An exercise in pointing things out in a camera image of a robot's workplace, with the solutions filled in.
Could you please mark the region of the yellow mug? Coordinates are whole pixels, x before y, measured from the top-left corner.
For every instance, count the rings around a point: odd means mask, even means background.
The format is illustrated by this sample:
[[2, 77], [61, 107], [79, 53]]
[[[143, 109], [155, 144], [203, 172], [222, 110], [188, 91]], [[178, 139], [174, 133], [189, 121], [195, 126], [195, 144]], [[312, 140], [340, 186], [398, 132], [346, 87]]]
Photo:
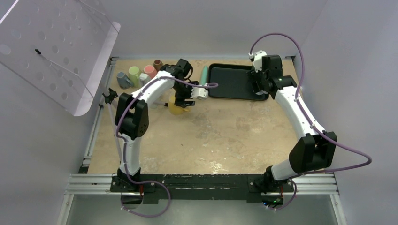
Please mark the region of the yellow mug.
[[181, 115], [188, 113], [190, 111], [189, 108], [182, 108], [180, 106], [175, 105], [175, 96], [170, 95], [168, 98], [168, 110], [172, 115]]

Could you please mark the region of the dark teal hexagonal mug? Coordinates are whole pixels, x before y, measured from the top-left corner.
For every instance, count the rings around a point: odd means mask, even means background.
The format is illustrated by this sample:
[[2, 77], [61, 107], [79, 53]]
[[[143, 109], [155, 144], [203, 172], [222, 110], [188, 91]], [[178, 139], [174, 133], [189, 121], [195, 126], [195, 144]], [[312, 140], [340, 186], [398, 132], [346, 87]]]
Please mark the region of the dark teal hexagonal mug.
[[124, 72], [119, 72], [116, 75], [116, 79], [117, 79], [119, 87], [124, 90], [134, 87], [133, 82], [128, 78], [128, 76]]

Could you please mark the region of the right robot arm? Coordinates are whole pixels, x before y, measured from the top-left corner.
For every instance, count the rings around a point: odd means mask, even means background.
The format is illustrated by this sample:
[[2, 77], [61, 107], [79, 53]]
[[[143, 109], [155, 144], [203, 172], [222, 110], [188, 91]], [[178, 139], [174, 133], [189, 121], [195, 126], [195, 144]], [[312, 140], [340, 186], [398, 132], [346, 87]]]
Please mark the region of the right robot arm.
[[251, 184], [263, 192], [279, 190], [289, 178], [306, 172], [331, 166], [336, 146], [334, 132], [327, 132], [308, 111], [298, 86], [290, 75], [283, 75], [282, 59], [279, 55], [267, 55], [264, 51], [250, 54], [252, 68], [247, 73], [253, 91], [269, 94], [289, 118], [297, 137], [297, 143], [288, 159], [269, 166], [263, 177]]

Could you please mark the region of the grey-blue mug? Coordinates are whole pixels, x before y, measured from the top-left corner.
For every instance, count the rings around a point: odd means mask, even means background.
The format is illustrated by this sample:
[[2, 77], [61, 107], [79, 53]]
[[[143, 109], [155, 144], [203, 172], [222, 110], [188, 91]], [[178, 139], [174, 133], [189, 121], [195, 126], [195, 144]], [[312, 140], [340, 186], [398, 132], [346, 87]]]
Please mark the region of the grey-blue mug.
[[264, 90], [260, 90], [260, 91], [256, 92], [255, 94], [256, 95], [263, 95], [263, 94], [267, 94], [267, 92], [264, 91]]

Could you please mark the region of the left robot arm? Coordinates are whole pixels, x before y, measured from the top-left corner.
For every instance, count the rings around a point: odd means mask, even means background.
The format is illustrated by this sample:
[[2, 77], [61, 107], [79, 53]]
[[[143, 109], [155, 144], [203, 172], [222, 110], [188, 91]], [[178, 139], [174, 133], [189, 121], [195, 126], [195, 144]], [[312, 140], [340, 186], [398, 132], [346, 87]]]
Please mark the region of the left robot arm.
[[175, 95], [167, 107], [187, 110], [196, 99], [207, 99], [208, 91], [198, 81], [190, 81], [192, 65], [183, 59], [163, 65], [156, 76], [137, 91], [119, 96], [115, 116], [116, 136], [123, 140], [121, 164], [112, 177], [111, 192], [137, 192], [142, 187], [139, 154], [142, 136], [149, 128], [149, 107], [161, 95], [174, 89]]

